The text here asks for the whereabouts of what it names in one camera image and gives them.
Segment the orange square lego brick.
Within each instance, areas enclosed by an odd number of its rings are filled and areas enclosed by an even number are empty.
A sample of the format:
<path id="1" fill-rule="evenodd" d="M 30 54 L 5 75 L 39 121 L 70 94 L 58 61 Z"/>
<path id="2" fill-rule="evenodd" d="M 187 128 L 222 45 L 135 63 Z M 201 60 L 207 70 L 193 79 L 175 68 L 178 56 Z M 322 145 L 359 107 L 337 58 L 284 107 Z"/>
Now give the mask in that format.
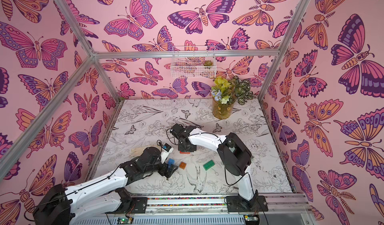
<path id="1" fill-rule="evenodd" d="M 182 170 L 185 170 L 185 169 L 186 169 L 186 166 L 187 166 L 186 163 L 181 162 L 180 165 L 179 165 L 179 168 L 181 168 Z"/>

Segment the green long lego brick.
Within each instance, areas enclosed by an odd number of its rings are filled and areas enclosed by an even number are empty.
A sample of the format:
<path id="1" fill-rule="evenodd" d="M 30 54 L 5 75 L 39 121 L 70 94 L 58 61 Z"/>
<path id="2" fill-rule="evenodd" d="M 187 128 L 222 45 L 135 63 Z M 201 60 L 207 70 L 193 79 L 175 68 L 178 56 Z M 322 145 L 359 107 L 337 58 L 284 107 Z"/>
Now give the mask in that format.
<path id="1" fill-rule="evenodd" d="M 208 171 L 209 169 L 213 168 L 214 166 L 215 166 L 215 162 L 213 160 L 210 160 L 203 165 L 203 168 L 205 171 Z"/>

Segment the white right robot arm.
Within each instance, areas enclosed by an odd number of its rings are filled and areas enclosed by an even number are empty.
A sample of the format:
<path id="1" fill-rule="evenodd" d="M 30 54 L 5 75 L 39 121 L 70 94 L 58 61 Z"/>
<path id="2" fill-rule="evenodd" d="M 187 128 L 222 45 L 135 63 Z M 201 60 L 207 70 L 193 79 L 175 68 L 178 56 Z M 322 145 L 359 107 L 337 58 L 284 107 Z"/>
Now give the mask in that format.
<path id="1" fill-rule="evenodd" d="M 251 151 L 235 133 L 216 135 L 202 131 L 196 126 L 184 127 L 175 124 L 170 129 L 175 144 L 180 152 L 194 152 L 198 146 L 218 153 L 225 173 L 232 174 L 236 181 L 228 186 L 236 185 L 238 194 L 224 199 L 228 212 L 267 212 L 266 199 L 254 188 L 251 178 Z"/>

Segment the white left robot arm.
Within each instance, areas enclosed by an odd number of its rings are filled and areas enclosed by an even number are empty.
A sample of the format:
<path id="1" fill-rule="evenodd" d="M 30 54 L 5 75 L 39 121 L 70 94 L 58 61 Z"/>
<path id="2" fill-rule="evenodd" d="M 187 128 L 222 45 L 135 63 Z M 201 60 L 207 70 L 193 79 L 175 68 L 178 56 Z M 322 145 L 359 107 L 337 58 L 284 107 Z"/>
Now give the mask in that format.
<path id="1" fill-rule="evenodd" d="M 148 147 L 140 156 L 103 176 L 74 186 L 53 186 L 33 211 L 35 224 L 74 225 L 101 213 L 131 211 L 133 201 L 126 186 L 153 173 L 171 177 L 177 166 L 165 161 L 173 150 L 168 144 L 161 149 Z"/>

